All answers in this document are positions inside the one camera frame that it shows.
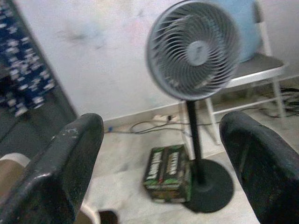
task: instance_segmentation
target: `black fan base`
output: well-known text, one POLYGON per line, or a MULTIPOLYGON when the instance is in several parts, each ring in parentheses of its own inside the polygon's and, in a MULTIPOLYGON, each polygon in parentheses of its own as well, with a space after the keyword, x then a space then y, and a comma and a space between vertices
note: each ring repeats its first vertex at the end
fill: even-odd
POLYGON ((206 181, 199 184, 197 177, 193 175, 191 199, 183 205, 193 212, 215 212, 226 206, 233 197, 233 180, 220 164, 211 160, 201 162, 206 181))

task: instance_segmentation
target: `blue object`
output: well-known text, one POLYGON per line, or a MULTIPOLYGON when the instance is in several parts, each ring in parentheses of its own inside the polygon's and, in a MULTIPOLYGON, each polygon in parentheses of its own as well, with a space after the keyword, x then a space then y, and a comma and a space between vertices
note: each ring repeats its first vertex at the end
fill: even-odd
POLYGON ((0 60, 9 73, 0 78, 0 105, 17 117, 42 106, 55 82, 15 13, 8 1, 0 1, 0 60))
POLYGON ((230 15, 240 32, 240 62, 251 59, 261 44, 261 37, 255 20, 255 0, 208 0, 230 15))

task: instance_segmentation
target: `green box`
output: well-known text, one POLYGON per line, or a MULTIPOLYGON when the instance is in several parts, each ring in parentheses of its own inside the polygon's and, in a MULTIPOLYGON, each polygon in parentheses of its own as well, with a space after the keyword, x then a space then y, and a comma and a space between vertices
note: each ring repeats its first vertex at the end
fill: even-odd
POLYGON ((155 202, 189 201, 191 172, 184 145, 153 148, 143 185, 155 202))

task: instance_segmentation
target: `electric fan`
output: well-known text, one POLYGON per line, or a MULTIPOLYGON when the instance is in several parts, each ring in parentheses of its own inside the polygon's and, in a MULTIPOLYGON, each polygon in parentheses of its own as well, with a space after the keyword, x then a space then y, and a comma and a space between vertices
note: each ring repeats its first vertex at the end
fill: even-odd
POLYGON ((212 96, 234 75, 239 62, 239 35, 221 8, 200 0, 182 1, 162 13, 149 34, 147 63, 156 84, 186 101, 195 160, 191 200, 194 212, 213 212, 232 198, 228 172, 201 158, 195 101, 212 96))

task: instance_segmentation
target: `curtain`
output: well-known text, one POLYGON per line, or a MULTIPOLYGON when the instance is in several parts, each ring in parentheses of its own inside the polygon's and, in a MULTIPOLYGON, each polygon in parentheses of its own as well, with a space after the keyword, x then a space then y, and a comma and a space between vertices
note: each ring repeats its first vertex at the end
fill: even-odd
POLYGON ((11 2, 0 0, 0 105, 16 117, 42 106, 45 94, 55 87, 18 18, 11 2))

